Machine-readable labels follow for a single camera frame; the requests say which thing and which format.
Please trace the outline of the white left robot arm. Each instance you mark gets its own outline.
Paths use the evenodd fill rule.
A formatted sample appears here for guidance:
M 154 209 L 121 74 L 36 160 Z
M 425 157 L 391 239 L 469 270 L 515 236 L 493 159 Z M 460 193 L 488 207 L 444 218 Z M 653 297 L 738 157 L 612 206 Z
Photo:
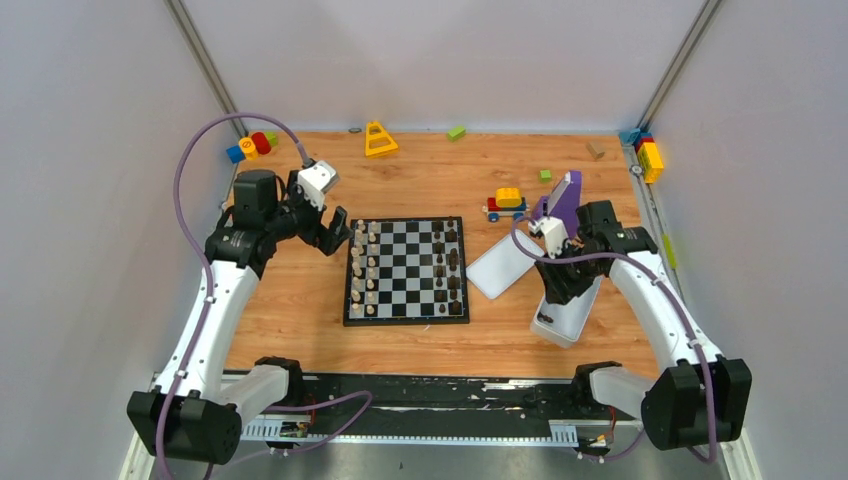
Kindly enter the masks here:
M 179 343 L 156 384 L 134 392 L 127 415 L 157 458 L 224 465 L 242 428 L 274 405 L 298 411 L 306 386 L 298 362 L 264 357 L 243 378 L 223 385 L 224 363 L 237 325 L 278 243 L 299 238 L 324 255 L 351 236 L 339 207 L 321 220 L 336 170 L 319 161 L 282 179 L 271 170 L 237 175 L 233 203 L 222 213 L 201 252 L 202 276 Z

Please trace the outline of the black white chess board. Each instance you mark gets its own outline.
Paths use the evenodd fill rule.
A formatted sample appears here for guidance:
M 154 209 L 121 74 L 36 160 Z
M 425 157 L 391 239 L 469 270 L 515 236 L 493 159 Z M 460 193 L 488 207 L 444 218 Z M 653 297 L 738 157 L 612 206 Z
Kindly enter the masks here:
M 350 221 L 342 322 L 346 327 L 468 324 L 471 317 L 463 219 L 458 216 Z M 448 267 L 452 248 L 459 253 Z M 449 314 L 459 300 L 463 312 Z M 445 303 L 445 315 L 437 304 Z

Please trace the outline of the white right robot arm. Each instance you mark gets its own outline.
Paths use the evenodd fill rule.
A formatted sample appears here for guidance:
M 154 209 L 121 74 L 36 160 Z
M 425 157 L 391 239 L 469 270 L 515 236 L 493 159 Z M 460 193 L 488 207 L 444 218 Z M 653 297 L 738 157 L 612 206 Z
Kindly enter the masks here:
M 702 332 L 669 281 L 658 247 L 644 227 L 625 227 L 608 201 L 576 210 L 569 235 L 553 216 L 531 222 L 546 254 L 535 263 L 545 287 L 532 331 L 563 348 L 582 332 L 608 278 L 627 300 L 645 332 L 660 375 L 650 380 L 615 361 L 582 365 L 571 403 L 584 417 L 609 406 L 640 420 L 659 450 L 715 450 L 737 440 L 752 386 L 742 359 L 729 359 Z

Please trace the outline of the brown chess piece long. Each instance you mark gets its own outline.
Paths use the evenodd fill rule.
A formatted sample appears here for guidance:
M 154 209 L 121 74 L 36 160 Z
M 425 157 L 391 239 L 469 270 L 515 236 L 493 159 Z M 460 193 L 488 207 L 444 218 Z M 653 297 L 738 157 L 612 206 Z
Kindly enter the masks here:
M 459 253 L 456 248 L 452 248 L 448 254 L 448 267 L 451 271 L 455 271 L 459 264 Z

